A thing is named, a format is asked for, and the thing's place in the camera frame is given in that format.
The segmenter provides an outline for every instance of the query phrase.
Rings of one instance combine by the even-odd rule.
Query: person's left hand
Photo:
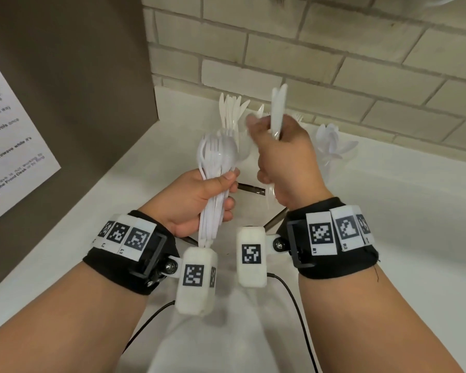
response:
[[[229,171],[218,178],[204,181],[198,169],[187,171],[138,210],[164,225],[176,237],[186,237],[199,230],[200,212],[213,196],[236,192],[240,170]],[[233,219],[232,197],[224,202],[223,221]]]

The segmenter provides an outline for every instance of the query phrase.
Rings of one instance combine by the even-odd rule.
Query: person's right hand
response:
[[[297,121],[283,116],[281,138],[275,140],[269,130],[271,117],[247,117],[249,133],[259,148],[257,179],[274,184],[274,194],[290,210],[326,200],[329,192],[317,166],[316,152],[307,131]]]

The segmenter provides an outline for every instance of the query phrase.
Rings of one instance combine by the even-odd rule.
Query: black wristband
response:
[[[302,263],[310,263],[313,265],[313,267],[298,268],[302,276],[310,279],[328,279],[347,276],[373,267],[378,262],[379,254],[373,246],[369,245],[354,250],[342,251],[338,238],[335,238],[337,255],[313,256],[311,254],[311,241],[309,240],[305,215],[307,213],[327,212],[330,209],[344,205],[345,204],[342,203],[338,197],[333,197],[287,213],[277,234],[288,241],[289,234],[287,223],[290,221],[303,220],[303,222],[291,224],[291,228],[295,235],[299,255],[298,258]]]
[[[149,295],[165,277],[160,275],[159,262],[168,256],[179,257],[174,235],[158,221],[140,211],[131,211],[130,216],[156,224],[142,256],[138,262],[127,257],[93,247],[83,258],[83,262],[112,282],[139,295]],[[160,252],[159,244],[165,240]]]

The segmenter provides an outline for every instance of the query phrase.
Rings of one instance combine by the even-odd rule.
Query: person's left arm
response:
[[[198,170],[186,172],[139,211],[188,236],[210,197],[236,191],[238,174],[203,181]],[[234,206],[232,198],[224,203],[225,221]],[[112,370],[146,303],[81,262],[0,327],[0,373]]]

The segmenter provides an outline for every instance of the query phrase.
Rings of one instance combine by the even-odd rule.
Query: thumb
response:
[[[225,192],[233,185],[238,176],[238,169],[235,171],[229,171],[224,175],[218,176],[217,178],[207,179],[202,182],[203,193],[202,196],[205,199],[210,199],[213,196],[219,195]]]
[[[250,137],[254,140],[255,144],[262,148],[269,142],[273,141],[271,134],[268,132],[269,125],[271,123],[271,117],[267,116],[261,119],[257,119],[254,115],[248,115],[247,127],[249,128]]]

